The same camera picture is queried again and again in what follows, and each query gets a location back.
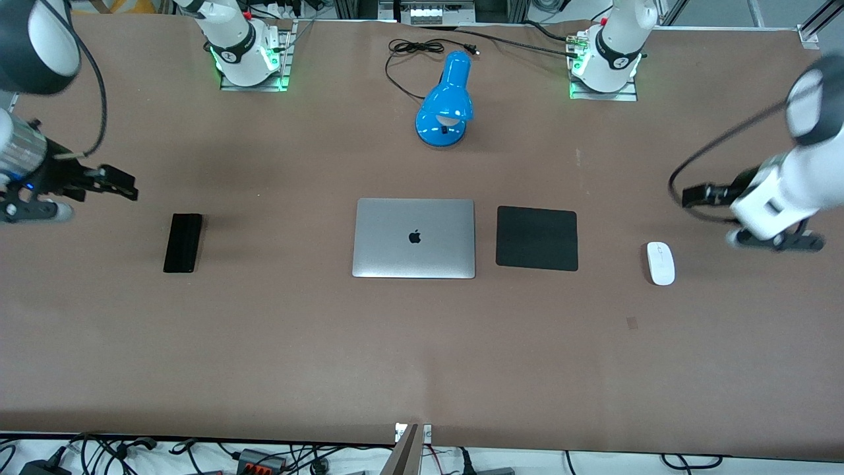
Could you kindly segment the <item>white computer mouse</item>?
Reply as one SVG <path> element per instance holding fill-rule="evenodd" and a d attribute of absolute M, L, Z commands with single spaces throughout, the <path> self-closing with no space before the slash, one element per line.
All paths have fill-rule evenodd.
<path fill-rule="evenodd" d="M 673 252 L 663 241 L 649 241 L 646 244 L 646 261 L 651 282 L 657 286 L 669 286 L 675 282 L 676 268 Z"/>

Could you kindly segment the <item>black smartphone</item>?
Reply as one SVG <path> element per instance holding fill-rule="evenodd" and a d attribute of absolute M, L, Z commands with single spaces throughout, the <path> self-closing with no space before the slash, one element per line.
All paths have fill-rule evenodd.
<path fill-rule="evenodd" d="M 202 228 L 202 214 L 172 214 L 163 273 L 193 273 L 198 258 Z"/>

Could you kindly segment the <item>black mouse pad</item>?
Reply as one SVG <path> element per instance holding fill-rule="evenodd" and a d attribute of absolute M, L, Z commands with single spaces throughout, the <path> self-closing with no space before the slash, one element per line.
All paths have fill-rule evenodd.
<path fill-rule="evenodd" d="M 499 267 L 576 272 L 578 214 L 552 208 L 499 206 L 495 262 Z"/>

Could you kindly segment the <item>blue desk lamp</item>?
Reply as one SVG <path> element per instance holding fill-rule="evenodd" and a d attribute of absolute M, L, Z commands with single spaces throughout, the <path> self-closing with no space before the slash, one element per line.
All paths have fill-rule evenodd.
<path fill-rule="evenodd" d="M 447 148 L 466 135 L 474 115 L 467 89 L 471 67 L 467 52 L 453 51 L 446 56 L 439 83 L 427 94 L 414 120 L 416 133 L 425 144 Z"/>

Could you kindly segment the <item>silver laptop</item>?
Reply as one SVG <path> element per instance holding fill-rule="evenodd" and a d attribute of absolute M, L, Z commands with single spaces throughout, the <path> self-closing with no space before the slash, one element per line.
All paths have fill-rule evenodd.
<path fill-rule="evenodd" d="M 473 279 L 471 199 L 357 201 L 351 274 L 356 278 Z"/>

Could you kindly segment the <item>black power brick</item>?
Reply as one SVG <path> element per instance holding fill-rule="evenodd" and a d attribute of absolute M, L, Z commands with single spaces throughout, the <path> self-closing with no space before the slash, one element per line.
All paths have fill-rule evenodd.
<path fill-rule="evenodd" d="M 73 473 L 48 460 L 31 460 L 24 464 L 18 475 L 73 475 Z"/>

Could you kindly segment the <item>grey adapter with orange plugs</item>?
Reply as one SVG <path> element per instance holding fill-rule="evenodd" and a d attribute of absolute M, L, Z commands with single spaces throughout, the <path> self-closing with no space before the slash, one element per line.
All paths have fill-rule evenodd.
<path fill-rule="evenodd" d="M 286 467 L 284 457 L 244 449 L 237 457 L 235 475 L 282 475 Z"/>

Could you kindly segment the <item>white power strip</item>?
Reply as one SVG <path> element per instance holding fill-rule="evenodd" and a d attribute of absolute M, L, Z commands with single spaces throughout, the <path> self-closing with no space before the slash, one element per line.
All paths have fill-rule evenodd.
<path fill-rule="evenodd" d="M 416 26 L 458 26 L 477 19 L 473 0 L 400 0 L 401 22 Z"/>

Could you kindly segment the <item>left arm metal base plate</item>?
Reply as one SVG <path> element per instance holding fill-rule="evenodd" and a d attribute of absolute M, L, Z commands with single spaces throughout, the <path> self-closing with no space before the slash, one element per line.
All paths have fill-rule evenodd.
<path fill-rule="evenodd" d="M 635 102 L 636 67 L 642 52 L 621 55 L 603 50 L 599 41 L 602 29 L 601 25 L 593 25 L 579 31 L 575 42 L 566 47 L 567 52 L 574 54 L 568 59 L 570 98 Z"/>

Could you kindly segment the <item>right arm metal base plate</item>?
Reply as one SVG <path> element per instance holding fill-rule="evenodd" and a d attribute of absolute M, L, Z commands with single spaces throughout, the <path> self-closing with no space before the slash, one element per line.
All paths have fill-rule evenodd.
<path fill-rule="evenodd" d="M 259 31 L 262 38 L 257 42 L 257 52 L 261 54 L 263 62 L 257 67 L 257 71 L 266 76 L 256 84 L 240 85 L 232 82 L 220 58 L 214 56 L 215 69 L 219 75 L 220 90 L 224 91 L 262 91 L 280 92 L 286 91 L 289 85 L 291 69 L 293 64 L 293 44 L 298 37 L 299 20 L 295 19 L 287 28 L 280 28 L 278 25 L 266 23 Z"/>

